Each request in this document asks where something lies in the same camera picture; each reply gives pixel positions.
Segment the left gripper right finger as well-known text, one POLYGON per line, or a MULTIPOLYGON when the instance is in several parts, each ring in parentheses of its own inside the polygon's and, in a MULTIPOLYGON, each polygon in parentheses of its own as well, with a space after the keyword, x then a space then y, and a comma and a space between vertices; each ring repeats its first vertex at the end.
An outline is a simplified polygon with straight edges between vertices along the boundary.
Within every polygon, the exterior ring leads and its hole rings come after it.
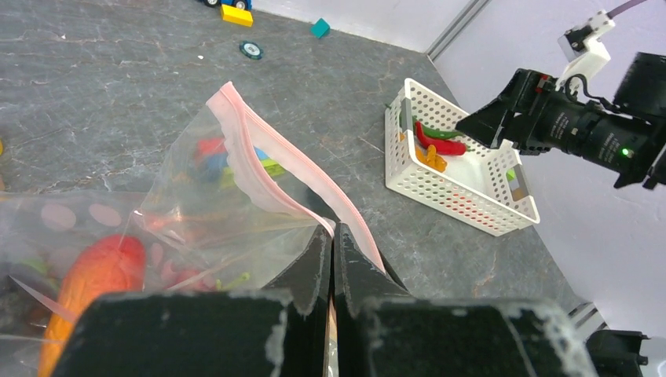
POLYGON ((591 376, 568 316, 532 299, 412 296, 361 251, 348 225, 333 241, 341 376, 591 376))

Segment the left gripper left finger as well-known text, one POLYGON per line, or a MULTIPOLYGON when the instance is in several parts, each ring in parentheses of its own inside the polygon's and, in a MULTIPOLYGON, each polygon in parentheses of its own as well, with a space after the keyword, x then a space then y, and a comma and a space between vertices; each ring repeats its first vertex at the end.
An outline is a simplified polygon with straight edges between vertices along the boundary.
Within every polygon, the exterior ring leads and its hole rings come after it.
POLYGON ((321 376, 331 235, 257 290, 107 294, 82 315, 56 376, 321 376))

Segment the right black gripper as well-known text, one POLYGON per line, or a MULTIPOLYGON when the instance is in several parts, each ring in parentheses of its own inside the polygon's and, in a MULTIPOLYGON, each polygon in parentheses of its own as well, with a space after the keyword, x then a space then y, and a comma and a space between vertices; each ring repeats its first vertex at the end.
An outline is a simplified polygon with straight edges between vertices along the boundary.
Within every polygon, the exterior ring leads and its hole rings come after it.
POLYGON ((537 156, 551 149, 581 157, 618 174, 646 174, 651 165, 651 124, 629 103, 556 88, 556 79, 519 68, 500 94, 464 117, 455 129, 478 144, 537 156))

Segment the red chili pepper toy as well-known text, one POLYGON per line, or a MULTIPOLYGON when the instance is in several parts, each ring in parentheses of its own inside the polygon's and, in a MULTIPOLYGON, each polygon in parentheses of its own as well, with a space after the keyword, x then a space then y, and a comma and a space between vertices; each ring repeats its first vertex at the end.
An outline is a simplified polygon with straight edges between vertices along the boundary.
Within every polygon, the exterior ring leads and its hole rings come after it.
POLYGON ((414 122, 414 131, 422 147, 429 148, 433 146, 440 155, 462 156, 467 152, 466 145, 461 142, 427 136, 421 122, 414 122))

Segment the green chili pepper toy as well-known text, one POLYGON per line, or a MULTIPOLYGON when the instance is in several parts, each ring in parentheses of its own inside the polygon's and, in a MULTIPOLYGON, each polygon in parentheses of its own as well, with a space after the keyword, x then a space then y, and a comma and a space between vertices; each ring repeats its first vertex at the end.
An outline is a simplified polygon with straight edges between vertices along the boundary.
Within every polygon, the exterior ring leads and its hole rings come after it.
MULTIPOLYGON (((390 104, 385 103, 384 105, 387 109, 389 109, 389 110, 392 109, 392 106, 390 104)), ((402 115, 398 116, 398 120, 399 120, 399 127, 404 128, 404 120, 402 118, 402 115)), ((413 125, 415 125, 415 123, 417 121, 419 121, 418 118, 415 115, 413 115, 412 116, 413 125)), ((465 134, 463 134, 459 131, 456 131, 456 130, 438 130, 438 129, 430 128, 430 127, 427 127, 427 126, 422 126, 422 130, 423 130, 423 133, 424 133, 425 136, 431 137, 431 138, 434 138, 434 139, 439 139, 439 140, 449 140, 449 139, 453 139, 454 137, 464 137, 464 136, 466 136, 465 134)))

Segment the orange yellow fruit toy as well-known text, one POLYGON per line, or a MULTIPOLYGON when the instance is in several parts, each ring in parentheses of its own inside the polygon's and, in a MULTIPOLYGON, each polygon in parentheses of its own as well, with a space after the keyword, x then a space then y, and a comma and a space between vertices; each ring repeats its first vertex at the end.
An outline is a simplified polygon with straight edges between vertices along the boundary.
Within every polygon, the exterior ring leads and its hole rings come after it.
POLYGON ((416 136, 415 145, 415 156, 418 161, 440 173, 446 170, 448 163, 438 154, 437 147, 433 146, 428 138, 422 142, 419 136, 416 136))

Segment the clear polka dot zip bag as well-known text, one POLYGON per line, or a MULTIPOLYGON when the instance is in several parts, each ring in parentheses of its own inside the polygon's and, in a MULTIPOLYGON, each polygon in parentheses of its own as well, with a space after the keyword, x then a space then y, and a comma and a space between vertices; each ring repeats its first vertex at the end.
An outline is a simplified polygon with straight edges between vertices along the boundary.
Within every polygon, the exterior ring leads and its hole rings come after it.
POLYGON ((379 249, 360 211, 342 189, 243 100, 227 82, 171 145, 146 193, 76 191, 1 196, 1 373, 37 376, 41 336, 49 314, 27 324, 44 296, 53 304, 61 281, 88 246, 112 234, 135 236, 148 249, 164 247, 177 265, 224 281, 242 272, 240 288, 277 276, 322 226, 347 224, 376 265, 379 249), (236 184, 222 188, 197 177, 199 139, 224 137, 239 157, 236 184), (270 177, 254 153, 261 149, 286 173, 270 177))

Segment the orange red mango toy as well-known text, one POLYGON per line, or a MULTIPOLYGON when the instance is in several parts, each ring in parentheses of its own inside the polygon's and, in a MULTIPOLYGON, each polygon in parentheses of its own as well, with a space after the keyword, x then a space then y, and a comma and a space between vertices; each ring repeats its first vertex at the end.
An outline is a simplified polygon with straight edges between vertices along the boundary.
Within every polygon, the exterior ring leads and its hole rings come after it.
POLYGON ((146 251, 135 236, 112 234, 88 246, 75 259, 60 285, 57 304, 74 315, 66 320, 53 311, 44 333, 38 376, 50 376, 76 321, 87 307, 107 293, 142 291, 146 251))

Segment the red grape bunch toy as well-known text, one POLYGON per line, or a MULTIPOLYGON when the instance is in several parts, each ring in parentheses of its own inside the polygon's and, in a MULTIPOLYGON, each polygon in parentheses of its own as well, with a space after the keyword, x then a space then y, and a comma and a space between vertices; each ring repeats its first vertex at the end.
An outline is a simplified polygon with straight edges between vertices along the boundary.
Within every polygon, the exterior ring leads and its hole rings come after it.
POLYGON ((249 272, 236 274, 232 280, 224 281, 213 273, 197 268, 177 265, 168 256, 163 246, 153 243, 148 249, 145 287, 175 291, 228 291, 245 284, 251 278, 249 272))

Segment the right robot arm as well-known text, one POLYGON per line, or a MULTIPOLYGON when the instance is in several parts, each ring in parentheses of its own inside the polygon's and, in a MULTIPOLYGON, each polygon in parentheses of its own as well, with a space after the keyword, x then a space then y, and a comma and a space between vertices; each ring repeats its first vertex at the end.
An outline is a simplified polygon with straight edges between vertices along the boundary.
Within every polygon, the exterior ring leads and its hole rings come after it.
MULTIPOLYGON (((652 190, 665 183, 665 59, 638 53, 611 101, 587 92, 587 76, 559 78, 518 69, 500 94, 464 117, 456 129, 486 148, 504 141, 525 156, 552 150, 614 172, 615 189, 640 185, 652 190)), ((617 261, 622 246, 632 247, 620 228, 620 212, 609 191, 577 184, 564 169, 554 184, 551 251, 569 261, 569 271, 610 280, 604 268, 617 261)))

